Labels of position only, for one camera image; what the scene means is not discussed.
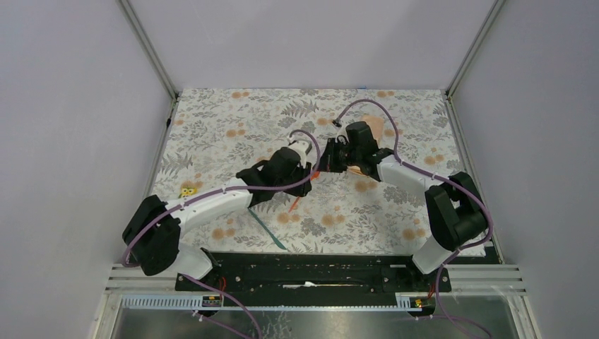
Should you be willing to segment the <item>aluminium frame post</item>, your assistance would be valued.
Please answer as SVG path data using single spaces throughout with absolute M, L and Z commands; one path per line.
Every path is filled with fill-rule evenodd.
M 472 43 L 470 44 L 460 66 L 454 77 L 452 78 L 448 88 L 445 91 L 445 96 L 447 96 L 448 100 L 452 100 L 453 96 L 457 93 L 461 82 L 465 78 L 465 75 L 470 68 L 470 65 L 473 63 L 474 58 L 476 57 L 478 51 L 480 50 L 485 38 L 489 34 L 492 29 L 494 22 L 498 18 L 501 13 L 506 0 L 494 0 L 490 10 L 488 11 L 485 19 L 482 22 L 478 32 L 475 35 Z
M 132 33 L 138 40 L 143 53 L 148 58 L 148 61 L 156 73 L 161 86 L 165 89 L 171 100 L 177 101 L 179 98 L 179 92 L 172 82 L 167 69 L 160 60 L 160 57 L 153 46 L 148 33 L 143 27 L 141 19 L 138 17 L 133 4 L 129 0 L 117 0 L 117 4 L 119 5 L 126 21 L 131 26 Z

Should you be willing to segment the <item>teal plastic knife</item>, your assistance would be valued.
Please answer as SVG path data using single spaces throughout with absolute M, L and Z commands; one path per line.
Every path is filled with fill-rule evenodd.
M 281 250 L 287 251 L 286 246 L 269 230 L 264 221 L 252 210 L 248 209 L 248 213 L 253 219 L 263 228 L 266 234 L 272 239 L 273 243 Z

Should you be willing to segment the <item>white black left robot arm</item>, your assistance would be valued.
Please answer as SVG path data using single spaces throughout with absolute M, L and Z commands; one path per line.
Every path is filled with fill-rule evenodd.
M 206 250 L 181 242 L 183 236 L 222 215 L 271 200 L 276 193 L 305 196 L 311 189 L 312 164 L 308 141 L 293 141 L 220 188 L 171 201 L 157 195 L 143 199 L 122 233 L 125 267 L 139 267 L 147 276 L 165 271 L 191 276 L 202 290 L 219 281 L 216 262 Z

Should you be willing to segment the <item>floral patterned tablecloth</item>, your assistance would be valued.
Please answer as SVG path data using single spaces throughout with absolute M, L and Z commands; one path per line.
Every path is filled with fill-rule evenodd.
M 184 186 L 208 191 L 287 145 L 295 129 L 320 145 L 332 121 L 382 117 L 383 148 L 447 177 L 463 170 L 440 90 L 186 89 L 172 120 L 152 192 L 179 197 Z M 301 198 L 277 194 L 252 210 L 288 253 L 412 254 L 430 236 L 427 211 L 407 191 L 353 173 L 320 174 Z M 184 236 L 212 251 L 284 252 L 248 213 L 222 215 Z

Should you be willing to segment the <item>right aluminium frame post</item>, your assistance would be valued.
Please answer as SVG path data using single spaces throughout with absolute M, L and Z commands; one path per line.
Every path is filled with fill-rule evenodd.
M 445 91 L 445 96 L 447 96 L 448 100 L 452 100 L 453 96 L 457 93 L 461 82 L 465 78 L 465 75 L 470 68 L 470 65 L 473 63 L 474 58 L 476 57 L 478 51 L 480 50 L 485 38 L 489 34 L 492 29 L 494 22 L 498 18 L 501 13 L 506 0 L 494 0 L 490 10 L 488 11 L 485 19 L 482 22 L 478 32 L 475 35 L 472 43 L 470 44 L 460 66 L 454 77 L 452 78 L 448 88 Z

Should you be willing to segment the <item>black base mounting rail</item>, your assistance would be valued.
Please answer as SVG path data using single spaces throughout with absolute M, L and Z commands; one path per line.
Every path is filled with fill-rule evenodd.
M 421 276 L 408 256 L 250 254 L 215 252 L 217 266 L 201 282 L 229 293 L 246 307 L 397 307 L 399 296 L 473 294 L 487 290 L 484 275 L 496 256 L 458 258 L 441 272 Z

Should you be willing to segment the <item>left aluminium frame post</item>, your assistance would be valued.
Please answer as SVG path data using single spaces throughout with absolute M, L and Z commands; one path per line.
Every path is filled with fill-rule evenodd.
M 129 0 L 117 0 L 117 4 L 119 5 L 126 21 L 131 26 L 132 33 L 138 40 L 143 53 L 148 58 L 148 61 L 156 73 L 161 86 L 165 89 L 171 100 L 177 101 L 179 98 L 179 92 L 172 82 L 167 69 L 160 60 L 160 57 L 153 46 L 148 33 L 143 27 L 141 19 L 138 17 L 133 4 Z

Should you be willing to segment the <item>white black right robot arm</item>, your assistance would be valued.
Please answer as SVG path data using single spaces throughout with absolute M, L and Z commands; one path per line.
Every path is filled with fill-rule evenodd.
M 429 286 L 432 272 L 490 227 L 488 212 L 469 174 L 459 172 L 444 178 L 399 160 L 392 149 L 379 147 L 364 121 L 351 123 L 345 133 L 329 138 L 320 158 L 321 172 L 341 173 L 350 167 L 378 182 L 397 186 L 425 204 L 432 235 L 411 256 L 405 272 L 406 284 L 412 290 Z

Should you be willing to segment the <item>orange plastic fork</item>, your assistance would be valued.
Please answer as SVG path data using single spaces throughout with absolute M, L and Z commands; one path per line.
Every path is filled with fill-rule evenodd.
M 320 171 L 315 172 L 311 177 L 310 180 L 304 184 L 304 186 L 302 187 L 302 192 L 299 196 L 296 197 L 296 199 L 293 201 L 292 205 L 290 206 L 288 212 L 291 213 L 293 210 L 295 210 L 297 208 L 297 204 L 299 203 L 300 199 L 305 197 L 312 189 L 312 181 L 314 181 L 315 179 L 317 179 L 320 175 Z

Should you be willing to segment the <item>orange cloth napkin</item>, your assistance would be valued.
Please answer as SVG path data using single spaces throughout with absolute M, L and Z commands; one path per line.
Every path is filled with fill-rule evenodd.
M 361 121 L 364 121 L 369 126 L 376 144 L 380 145 L 380 141 L 384 132 L 385 120 L 382 117 L 365 114 L 362 116 Z M 351 173 L 364 177 L 364 174 L 361 172 L 358 166 L 351 166 L 348 169 Z

